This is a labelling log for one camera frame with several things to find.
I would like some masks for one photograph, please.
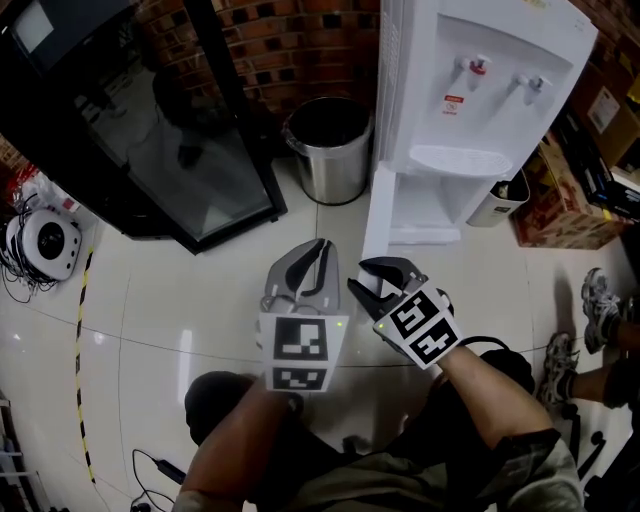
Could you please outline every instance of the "forearm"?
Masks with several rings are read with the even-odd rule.
[[[495,448],[503,437],[553,427],[539,402],[468,348],[454,348],[438,365],[460,395],[489,448]]]
[[[259,379],[196,452],[181,492],[199,491],[241,504],[261,480],[288,398]]]

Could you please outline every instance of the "glass door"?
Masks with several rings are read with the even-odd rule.
[[[10,30],[192,252],[286,211],[209,0],[34,0]]]

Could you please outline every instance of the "shoe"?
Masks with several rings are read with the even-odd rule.
[[[611,292],[602,269],[591,269],[582,285],[582,311],[589,319],[584,342],[590,354],[595,354],[608,342],[611,320],[619,317],[619,301],[620,298]]]
[[[544,378],[538,388],[538,400],[546,409],[569,398],[568,390],[559,389],[559,384],[566,387],[567,372],[576,373],[578,355],[579,352],[573,351],[573,340],[569,334],[561,332],[553,335],[544,360]]]

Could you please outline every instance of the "shelf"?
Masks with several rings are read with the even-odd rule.
[[[498,180],[513,164],[500,153],[447,146],[413,146],[410,158],[423,169],[460,178]]]

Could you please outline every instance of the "label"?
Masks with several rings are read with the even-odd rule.
[[[546,9],[549,5],[548,0],[522,0],[525,4],[529,4],[532,7],[536,7],[537,9]]]
[[[601,134],[607,129],[618,110],[620,110],[620,104],[608,89],[603,87],[587,112],[587,116],[591,119],[598,133]]]
[[[444,109],[442,113],[449,116],[457,116],[458,108],[464,103],[462,96],[446,95],[444,97]]]

